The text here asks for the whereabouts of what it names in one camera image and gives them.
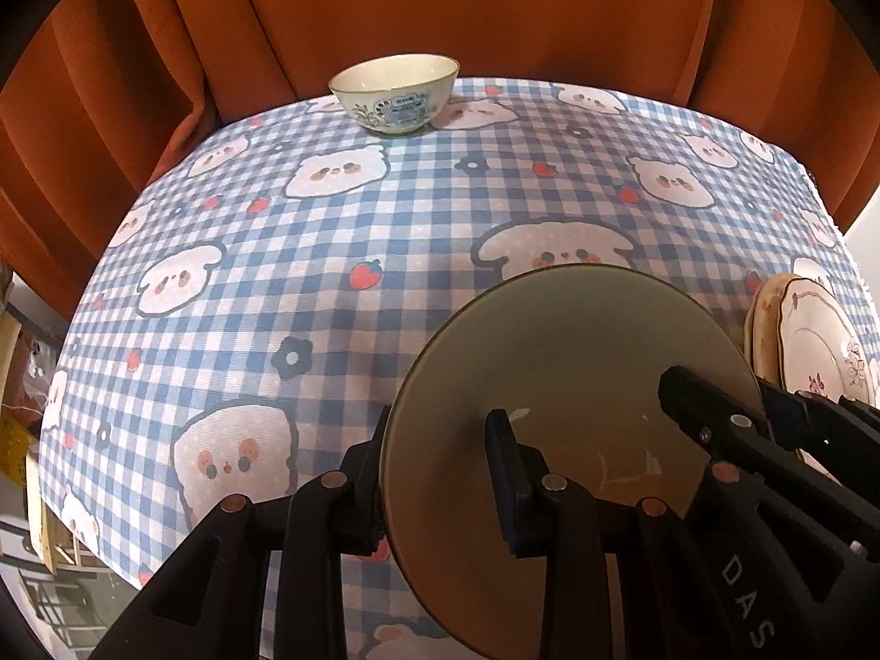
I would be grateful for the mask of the white red-trimmed plate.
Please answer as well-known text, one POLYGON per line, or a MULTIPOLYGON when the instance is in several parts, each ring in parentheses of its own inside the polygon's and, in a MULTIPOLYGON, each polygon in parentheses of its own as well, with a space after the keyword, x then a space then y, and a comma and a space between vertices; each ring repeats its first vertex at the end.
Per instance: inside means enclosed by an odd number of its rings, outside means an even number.
POLYGON ((838 401, 876 401, 870 360, 855 325, 820 283, 794 277, 784 285, 779 316, 780 384, 838 401))

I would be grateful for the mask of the yellow floral plate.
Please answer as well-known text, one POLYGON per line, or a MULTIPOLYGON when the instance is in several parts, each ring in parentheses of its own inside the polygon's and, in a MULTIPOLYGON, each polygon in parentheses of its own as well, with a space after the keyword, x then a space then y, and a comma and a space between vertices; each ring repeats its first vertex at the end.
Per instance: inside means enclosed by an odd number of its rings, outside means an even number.
POLYGON ((759 284, 744 322, 744 355, 753 372, 779 386, 779 325, 786 286, 798 279, 794 273, 774 274, 759 284))

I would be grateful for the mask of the blue floral bowl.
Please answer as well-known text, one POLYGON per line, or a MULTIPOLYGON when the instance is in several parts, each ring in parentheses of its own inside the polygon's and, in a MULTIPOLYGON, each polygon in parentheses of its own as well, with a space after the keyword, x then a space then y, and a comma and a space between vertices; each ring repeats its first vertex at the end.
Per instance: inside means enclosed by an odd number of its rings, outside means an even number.
POLYGON ((497 284, 455 313, 407 372, 386 426, 389 542, 413 595, 490 658, 538 651, 545 566, 504 544, 483 427, 504 410, 520 443, 598 498, 691 504, 707 454, 661 410, 685 366, 750 410, 758 382, 714 317, 628 268, 565 264, 497 284))
POLYGON ((396 136, 429 124, 448 103, 458 75, 455 58, 397 54, 351 65, 328 88, 362 128, 396 136))

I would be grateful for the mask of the blue checkered cartoon tablecloth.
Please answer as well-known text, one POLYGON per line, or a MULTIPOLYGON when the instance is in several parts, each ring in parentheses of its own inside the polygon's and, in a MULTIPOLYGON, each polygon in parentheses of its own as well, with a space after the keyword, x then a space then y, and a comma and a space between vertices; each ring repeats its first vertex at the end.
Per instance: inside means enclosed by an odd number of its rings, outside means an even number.
MULTIPOLYGON (((455 313, 565 264, 671 284, 744 359, 759 284, 820 283, 855 325, 877 402, 867 286, 807 168, 756 134, 534 80, 459 80, 411 136, 377 136, 331 97, 291 104, 152 183, 71 322, 43 416, 43 496, 139 587, 96 656, 276 658, 295 492, 391 416, 455 313)), ((695 657, 687 508, 592 496, 614 654, 695 657)), ((422 608, 388 523, 373 554, 343 557, 342 581, 344 658, 490 658, 422 608)))

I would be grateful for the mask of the orange curtain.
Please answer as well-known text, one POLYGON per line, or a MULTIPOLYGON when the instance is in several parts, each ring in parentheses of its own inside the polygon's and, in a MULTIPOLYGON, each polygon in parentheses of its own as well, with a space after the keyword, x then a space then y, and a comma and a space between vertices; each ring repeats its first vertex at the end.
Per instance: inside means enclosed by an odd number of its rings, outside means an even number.
POLYGON ((878 0, 2 0, 3 259, 70 316, 213 130, 397 52, 726 119, 804 162, 840 227, 877 189, 878 0))

